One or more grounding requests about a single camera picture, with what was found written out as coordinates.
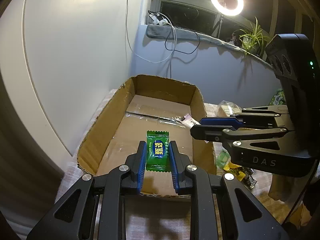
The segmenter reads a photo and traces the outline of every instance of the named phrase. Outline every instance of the blue oval logo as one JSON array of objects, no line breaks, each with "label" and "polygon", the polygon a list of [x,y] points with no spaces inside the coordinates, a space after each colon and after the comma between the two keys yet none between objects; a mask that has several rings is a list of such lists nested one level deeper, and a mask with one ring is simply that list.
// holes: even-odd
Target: blue oval logo
[{"label": "blue oval logo", "polygon": [[165,155],[165,145],[163,141],[154,141],[152,144],[152,152],[154,157],[162,158]]}]

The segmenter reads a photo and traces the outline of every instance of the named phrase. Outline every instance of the green candy wrapper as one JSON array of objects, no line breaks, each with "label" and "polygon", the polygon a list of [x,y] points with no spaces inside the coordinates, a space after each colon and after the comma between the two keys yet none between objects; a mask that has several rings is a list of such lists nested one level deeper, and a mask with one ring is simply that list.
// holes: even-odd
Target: green candy wrapper
[{"label": "green candy wrapper", "polygon": [[169,172],[169,132],[147,131],[147,171]]}]

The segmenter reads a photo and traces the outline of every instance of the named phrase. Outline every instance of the blue gripper pad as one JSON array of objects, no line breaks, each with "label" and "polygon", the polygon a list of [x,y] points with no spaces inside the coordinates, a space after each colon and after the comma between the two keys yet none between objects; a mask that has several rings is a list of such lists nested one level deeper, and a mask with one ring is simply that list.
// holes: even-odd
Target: blue gripper pad
[{"label": "blue gripper pad", "polygon": [[174,155],[173,155],[171,142],[169,143],[169,160],[170,160],[173,188],[177,192],[177,190],[179,189],[178,169],[177,169],[176,160],[175,160]]},{"label": "blue gripper pad", "polygon": [[147,161],[147,143],[144,142],[143,150],[140,158],[140,164],[138,169],[138,178],[137,178],[137,191],[140,193],[143,185],[144,171],[146,168]]},{"label": "blue gripper pad", "polygon": [[240,122],[236,117],[205,117],[200,120],[203,125],[229,125],[233,126],[236,130],[243,127],[243,122]]}]

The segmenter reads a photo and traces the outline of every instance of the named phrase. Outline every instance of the clear plastic bag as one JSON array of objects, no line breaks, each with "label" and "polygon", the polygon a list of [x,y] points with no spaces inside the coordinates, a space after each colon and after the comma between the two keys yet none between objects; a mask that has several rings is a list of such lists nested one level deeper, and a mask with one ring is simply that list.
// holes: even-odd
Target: clear plastic bag
[{"label": "clear plastic bag", "polygon": [[230,116],[231,114],[241,113],[242,109],[235,103],[228,101],[221,101],[215,109],[216,116]]}]

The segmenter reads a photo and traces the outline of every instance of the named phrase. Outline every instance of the white cable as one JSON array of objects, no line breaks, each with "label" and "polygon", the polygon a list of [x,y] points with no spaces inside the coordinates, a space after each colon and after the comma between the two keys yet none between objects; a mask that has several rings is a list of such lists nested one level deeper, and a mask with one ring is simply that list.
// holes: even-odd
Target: white cable
[{"label": "white cable", "polygon": [[129,42],[129,36],[128,36],[128,26],[127,26],[127,23],[128,23],[128,0],[127,0],[127,3],[126,3],[126,13],[125,13],[125,31],[126,31],[126,36],[127,36],[127,41],[128,41],[128,44],[129,44],[129,48],[130,48],[130,50],[132,51],[132,53],[133,53],[134,55],[136,55],[137,57],[139,57],[139,58],[141,58],[141,59],[143,59],[143,60],[146,60],[146,61],[148,61],[148,62],[150,62],[150,63],[153,63],[153,64],[157,64],[157,63],[164,62],[164,61],[166,61],[167,59],[169,59],[171,56],[173,56],[173,52],[174,52],[174,50],[175,50],[175,48],[176,48],[176,46],[177,46],[177,32],[176,32],[175,28],[173,27],[171,21],[169,20],[169,18],[168,18],[167,16],[165,16],[163,13],[160,13],[160,12],[159,12],[159,14],[161,14],[163,17],[165,17],[165,18],[168,20],[169,24],[171,25],[172,32],[173,32],[173,38],[174,38],[174,47],[173,47],[171,53],[169,54],[169,56],[168,56],[166,59],[161,60],[161,61],[158,61],[158,62],[153,62],[153,61],[150,61],[150,60],[148,60],[148,59],[145,59],[145,58],[139,56],[138,54],[136,54],[135,52],[133,52],[133,49],[131,48],[131,45],[130,45],[130,42]]}]

